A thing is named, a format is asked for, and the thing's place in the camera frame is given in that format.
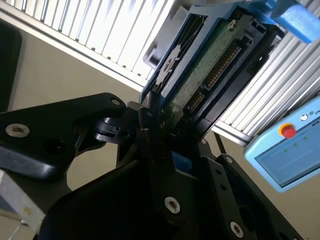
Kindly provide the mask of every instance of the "blue plastic casing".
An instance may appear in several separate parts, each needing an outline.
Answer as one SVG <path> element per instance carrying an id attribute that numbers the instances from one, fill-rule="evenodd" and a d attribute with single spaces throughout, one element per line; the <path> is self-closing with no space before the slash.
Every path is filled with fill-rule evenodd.
<path id="1" fill-rule="evenodd" d="M 279 133 L 285 124 L 292 138 Z M 244 157 L 278 191 L 285 192 L 320 173 L 320 96 L 255 138 Z"/>

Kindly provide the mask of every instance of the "blue component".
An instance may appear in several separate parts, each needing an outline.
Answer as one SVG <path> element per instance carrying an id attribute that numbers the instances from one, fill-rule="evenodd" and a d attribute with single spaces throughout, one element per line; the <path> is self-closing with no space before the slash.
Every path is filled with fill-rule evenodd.
<path id="1" fill-rule="evenodd" d="M 279 134 L 284 124 L 294 126 L 294 137 Z M 320 173 L 319 149 L 320 96 L 254 139 L 244 157 L 278 192 L 285 192 Z"/>
<path id="2" fill-rule="evenodd" d="M 320 37 L 320 19 L 295 0 L 279 0 L 271 18 L 307 44 Z"/>
<path id="3" fill-rule="evenodd" d="M 320 19 L 296 0 L 264 0 L 243 6 L 262 23 L 278 23 L 307 44 L 320 38 Z"/>
<path id="4" fill-rule="evenodd" d="M 192 170 L 192 162 L 188 158 L 181 156 L 176 152 L 172 152 L 172 158 L 174 161 L 175 168 L 184 173 L 191 173 Z"/>

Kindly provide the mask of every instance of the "emergency stop button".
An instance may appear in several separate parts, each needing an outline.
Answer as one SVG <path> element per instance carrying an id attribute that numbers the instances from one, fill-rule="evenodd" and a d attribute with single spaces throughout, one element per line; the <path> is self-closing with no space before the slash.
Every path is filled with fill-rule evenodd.
<path id="1" fill-rule="evenodd" d="M 284 128 L 281 129 L 281 134 L 286 139 L 291 139 L 296 135 L 296 130 L 293 125 L 287 125 Z"/>

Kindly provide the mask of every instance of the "silver screw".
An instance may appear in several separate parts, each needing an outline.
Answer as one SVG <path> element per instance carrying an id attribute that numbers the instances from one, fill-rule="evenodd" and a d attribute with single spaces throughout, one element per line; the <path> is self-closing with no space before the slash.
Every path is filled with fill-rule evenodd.
<path id="1" fill-rule="evenodd" d="M 164 199 L 164 205 L 172 214 L 180 213 L 180 204 L 174 197 L 167 196 Z"/>
<path id="2" fill-rule="evenodd" d="M 245 236 L 244 231 L 238 223 L 234 221 L 230 222 L 230 228 L 234 235 L 236 235 L 239 239 L 242 239 Z"/>
<path id="3" fill-rule="evenodd" d="M 23 124 L 13 123 L 5 128 L 6 134 L 14 138 L 25 138 L 29 135 L 30 129 Z"/>
<path id="4" fill-rule="evenodd" d="M 115 105 L 120 105 L 120 102 L 118 101 L 118 100 L 116 100 L 116 99 L 112 99 L 112 101 L 111 101 L 113 104 L 115 104 Z"/>
<path id="5" fill-rule="evenodd" d="M 228 156 L 225 157 L 226 158 L 226 161 L 229 163 L 229 164 L 233 164 L 234 161 L 232 161 L 232 159 Z"/>
<path id="6" fill-rule="evenodd" d="M 237 20 L 232 20 L 232 21 L 229 23 L 228 30 L 229 30 L 230 32 L 232 32 L 233 30 L 236 29 L 237 25 L 238 25 L 238 21 L 237 21 Z"/>

